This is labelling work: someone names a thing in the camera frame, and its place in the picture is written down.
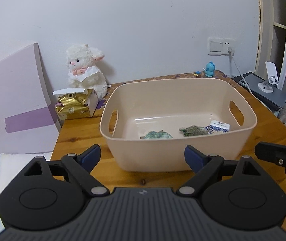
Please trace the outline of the white blue tissue pack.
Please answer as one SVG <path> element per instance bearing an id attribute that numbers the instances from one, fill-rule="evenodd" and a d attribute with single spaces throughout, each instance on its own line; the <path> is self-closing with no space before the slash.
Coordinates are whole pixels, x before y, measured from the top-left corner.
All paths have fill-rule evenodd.
<path id="1" fill-rule="evenodd" d="M 230 124 L 223 123 L 217 120 L 211 120 L 210 124 L 206 127 L 206 130 L 209 134 L 217 133 L 217 132 L 229 132 L 230 131 Z"/>

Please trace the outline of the dark grey laptop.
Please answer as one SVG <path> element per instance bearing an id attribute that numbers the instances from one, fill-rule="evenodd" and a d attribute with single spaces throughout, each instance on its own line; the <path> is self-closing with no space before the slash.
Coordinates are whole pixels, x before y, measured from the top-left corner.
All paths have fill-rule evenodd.
<path id="1" fill-rule="evenodd" d="M 278 89 L 276 86 L 269 84 L 253 72 L 248 72 L 242 76 L 233 78 L 239 85 L 245 89 L 250 89 L 252 94 L 262 101 L 271 111 L 278 111 L 286 104 L 286 92 Z"/>

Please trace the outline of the beige plastic storage basket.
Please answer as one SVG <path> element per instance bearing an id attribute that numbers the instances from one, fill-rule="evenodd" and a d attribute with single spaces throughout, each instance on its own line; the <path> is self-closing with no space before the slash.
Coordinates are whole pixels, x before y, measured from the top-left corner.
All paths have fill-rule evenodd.
<path id="1" fill-rule="evenodd" d="M 179 128 L 230 124 L 229 132 L 185 137 Z M 120 85 L 110 95 L 99 129 L 119 167 L 126 171 L 183 171 L 188 145 L 204 154 L 236 159 L 257 125 L 245 98 L 215 78 L 142 81 Z M 172 139 L 140 139 L 163 130 Z"/>

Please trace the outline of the green plaid scrunchie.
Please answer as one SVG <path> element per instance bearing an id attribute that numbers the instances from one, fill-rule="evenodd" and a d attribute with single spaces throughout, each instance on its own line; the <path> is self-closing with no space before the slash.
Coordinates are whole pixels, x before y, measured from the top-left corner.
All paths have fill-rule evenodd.
<path id="1" fill-rule="evenodd" d="M 160 130 L 160 131 L 150 131 L 148 132 L 147 134 L 145 134 L 144 136 L 140 136 L 140 139 L 172 139 L 173 137 L 163 131 L 163 130 Z"/>

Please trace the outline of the white plush lamb toy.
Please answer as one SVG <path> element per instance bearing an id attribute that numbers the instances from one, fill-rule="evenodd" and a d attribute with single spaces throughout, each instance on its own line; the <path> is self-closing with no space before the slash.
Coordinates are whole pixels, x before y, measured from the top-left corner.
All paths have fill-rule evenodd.
<path id="1" fill-rule="evenodd" d="M 107 94 L 108 84 L 96 63 L 104 58 L 104 53 L 84 44 L 72 45 L 66 54 L 70 87 L 94 89 L 98 100 L 102 100 Z"/>

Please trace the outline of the purple white headboard panel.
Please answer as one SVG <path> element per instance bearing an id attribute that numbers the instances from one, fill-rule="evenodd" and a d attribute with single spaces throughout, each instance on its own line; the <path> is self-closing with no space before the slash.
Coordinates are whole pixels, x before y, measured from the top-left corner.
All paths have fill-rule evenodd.
<path id="1" fill-rule="evenodd" d="M 0 61 L 0 153 L 52 152 L 59 129 L 38 44 Z"/>

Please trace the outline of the white phone stand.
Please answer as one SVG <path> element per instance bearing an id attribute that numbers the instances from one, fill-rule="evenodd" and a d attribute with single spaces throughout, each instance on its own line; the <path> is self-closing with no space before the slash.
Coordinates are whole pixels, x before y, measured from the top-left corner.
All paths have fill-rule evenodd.
<path id="1" fill-rule="evenodd" d="M 277 69 L 274 63 L 266 61 L 265 67 L 267 71 L 267 80 L 258 83 L 258 88 L 264 93 L 273 93 L 273 88 L 275 85 L 279 84 Z"/>

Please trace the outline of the blue bird figurine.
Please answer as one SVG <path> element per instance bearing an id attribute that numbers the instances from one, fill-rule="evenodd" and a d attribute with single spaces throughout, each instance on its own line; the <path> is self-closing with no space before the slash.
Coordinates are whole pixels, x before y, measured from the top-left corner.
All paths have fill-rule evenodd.
<path id="1" fill-rule="evenodd" d="M 215 69 L 215 64 L 212 61 L 207 63 L 205 68 L 203 69 L 205 76 L 210 78 L 214 77 Z"/>

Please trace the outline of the white wall switch socket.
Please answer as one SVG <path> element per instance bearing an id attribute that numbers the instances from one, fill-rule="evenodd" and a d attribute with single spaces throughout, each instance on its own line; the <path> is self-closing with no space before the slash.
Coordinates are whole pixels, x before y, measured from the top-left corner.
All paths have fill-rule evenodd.
<path id="1" fill-rule="evenodd" d="M 228 48 L 234 46 L 234 39 L 208 38 L 208 55 L 229 55 Z"/>

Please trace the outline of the gold snack bag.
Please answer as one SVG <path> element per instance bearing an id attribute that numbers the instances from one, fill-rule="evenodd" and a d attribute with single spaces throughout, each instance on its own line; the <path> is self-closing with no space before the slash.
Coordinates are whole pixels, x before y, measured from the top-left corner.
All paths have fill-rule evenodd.
<path id="1" fill-rule="evenodd" d="M 61 121 L 92 117 L 95 109 L 87 94 L 72 93 L 58 97 L 55 111 Z"/>

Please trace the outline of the clear bag of green stuff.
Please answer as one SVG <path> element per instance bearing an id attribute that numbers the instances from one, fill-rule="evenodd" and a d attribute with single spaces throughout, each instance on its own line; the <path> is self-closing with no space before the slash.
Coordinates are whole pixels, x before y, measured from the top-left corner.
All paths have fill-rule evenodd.
<path id="1" fill-rule="evenodd" d="M 203 136 L 209 134 L 206 127 L 192 125 L 186 128 L 179 128 L 185 137 Z"/>

